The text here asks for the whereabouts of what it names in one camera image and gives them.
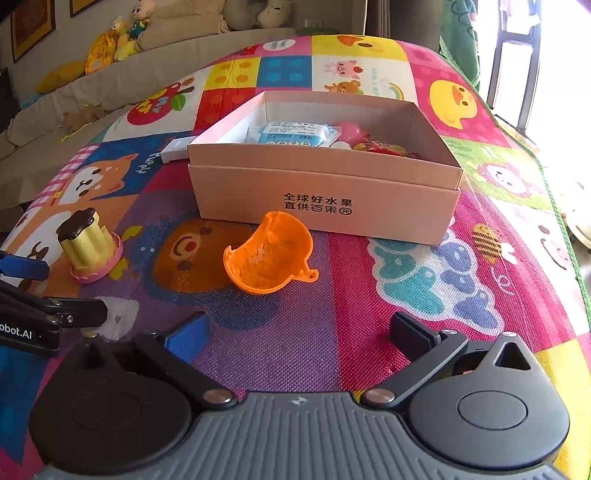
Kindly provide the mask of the beige cushion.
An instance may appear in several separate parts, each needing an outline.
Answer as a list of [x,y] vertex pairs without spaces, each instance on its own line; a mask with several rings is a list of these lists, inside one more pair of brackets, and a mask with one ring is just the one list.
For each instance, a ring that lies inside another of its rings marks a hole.
[[228,32],[223,0],[149,1],[149,21],[139,34],[142,52],[185,40]]

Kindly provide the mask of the white USB hub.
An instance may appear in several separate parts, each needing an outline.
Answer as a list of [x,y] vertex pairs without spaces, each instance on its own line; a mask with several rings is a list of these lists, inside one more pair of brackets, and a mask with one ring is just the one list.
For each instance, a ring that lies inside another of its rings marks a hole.
[[168,164],[174,161],[188,159],[188,146],[196,138],[197,136],[188,136],[171,140],[160,152],[162,163]]

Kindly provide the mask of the colourful cartoon play mat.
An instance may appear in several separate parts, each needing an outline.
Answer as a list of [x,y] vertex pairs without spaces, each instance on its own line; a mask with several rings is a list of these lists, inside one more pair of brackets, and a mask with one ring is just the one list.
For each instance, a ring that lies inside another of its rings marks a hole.
[[586,479],[590,302],[538,159],[424,47],[137,103],[1,248],[5,479]]

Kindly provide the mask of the pink cardboard box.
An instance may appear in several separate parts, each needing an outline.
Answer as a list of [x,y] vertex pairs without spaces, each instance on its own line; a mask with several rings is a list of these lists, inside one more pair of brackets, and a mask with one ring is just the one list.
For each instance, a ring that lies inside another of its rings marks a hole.
[[[328,147],[256,145],[270,121],[352,123],[408,156]],[[266,91],[188,146],[202,217],[259,223],[270,211],[308,229],[439,245],[459,201],[463,170],[412,102],[311,91]]]

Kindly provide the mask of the blue tissue packet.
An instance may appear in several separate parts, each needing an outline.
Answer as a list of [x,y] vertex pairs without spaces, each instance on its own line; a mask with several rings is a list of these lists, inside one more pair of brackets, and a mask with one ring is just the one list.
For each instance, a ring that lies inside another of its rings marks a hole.
[[331,147],[341,133],[331,125],[307,122],[273,121],[249,127],[245,143],[305,147]]

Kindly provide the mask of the baby doll plush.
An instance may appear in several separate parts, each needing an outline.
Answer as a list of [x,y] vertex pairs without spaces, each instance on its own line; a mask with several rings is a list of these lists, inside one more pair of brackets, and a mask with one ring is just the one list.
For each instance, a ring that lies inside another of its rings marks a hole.
[[131,11],[129,25],[125,29],[120,27],[124,23],[122,19],[118,19],[113,23],[118,33],[117,48],[114,53],[116,62],[139,52],[139,35],[146,30],[155,7],[156,3],[152,0],[137,1]]

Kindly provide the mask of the framed wall picture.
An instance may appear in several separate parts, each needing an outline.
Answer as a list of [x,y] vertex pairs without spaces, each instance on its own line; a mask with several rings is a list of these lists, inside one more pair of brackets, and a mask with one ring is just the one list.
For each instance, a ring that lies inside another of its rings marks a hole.
[[12,59],[16,63],[55,30],[53,0],[24,0],[10,16]]

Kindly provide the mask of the beige sofa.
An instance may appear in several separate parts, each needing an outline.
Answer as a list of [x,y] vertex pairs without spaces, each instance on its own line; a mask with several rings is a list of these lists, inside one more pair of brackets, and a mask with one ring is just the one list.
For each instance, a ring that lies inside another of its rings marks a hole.
[[64,164],[53,146],[35,153],[27,145],[52,134],[63,116],[84,105],[111,112],[135,104],[156,91],[245,47],[297,35],[293,28],[253,29],[171,43],[133,55],[42,96],[21,110],[1,131],[1,207],[32,200]]

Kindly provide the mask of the orange plastic toy scoop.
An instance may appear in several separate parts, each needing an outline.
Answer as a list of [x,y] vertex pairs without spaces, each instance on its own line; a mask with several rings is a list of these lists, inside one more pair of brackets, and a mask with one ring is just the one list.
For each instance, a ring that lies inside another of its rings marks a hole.
[[236,287],[252,295],[273,294],[290,281],[314,283],[320,273],[308,265],[314,250],[311,232],[287,212],[270,211],[249,239],[226,247],[222,263]]

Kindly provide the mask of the grey neck pillow plush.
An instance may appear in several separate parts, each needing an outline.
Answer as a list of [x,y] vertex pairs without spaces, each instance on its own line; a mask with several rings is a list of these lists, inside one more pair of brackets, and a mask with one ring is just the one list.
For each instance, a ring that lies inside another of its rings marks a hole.
[[293,2],[290,0],[226,0],[223,18],[231,30],[279,28],[290,20]]

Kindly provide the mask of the pink toy in box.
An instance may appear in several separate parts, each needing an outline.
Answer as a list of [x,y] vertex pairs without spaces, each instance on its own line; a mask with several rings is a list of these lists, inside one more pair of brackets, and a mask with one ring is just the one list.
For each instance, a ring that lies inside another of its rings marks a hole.
[[348,144],[349,147],[367,143],[370,140],[370,134],[352,122],[335,123],[332,128],[339,133],[338,141]]

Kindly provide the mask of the yellow plush toy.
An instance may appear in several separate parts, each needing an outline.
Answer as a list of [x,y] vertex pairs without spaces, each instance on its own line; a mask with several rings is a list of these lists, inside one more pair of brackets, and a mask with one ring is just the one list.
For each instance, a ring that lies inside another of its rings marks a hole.
[[90,75],[113,63],[116,51],[116,41],[108,34],[102,33],[96,37],[88,51],[84,72]]

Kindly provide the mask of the yellow pudding toy pink base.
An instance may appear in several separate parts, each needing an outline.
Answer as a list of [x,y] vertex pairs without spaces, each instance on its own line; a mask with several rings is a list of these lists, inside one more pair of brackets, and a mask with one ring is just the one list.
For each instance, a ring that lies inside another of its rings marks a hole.
[[59,225],[56,235],[70,263],[70,274],[80,284],[104,278],[121,259],[120,237],[100,224],[92,207],[75,211]]

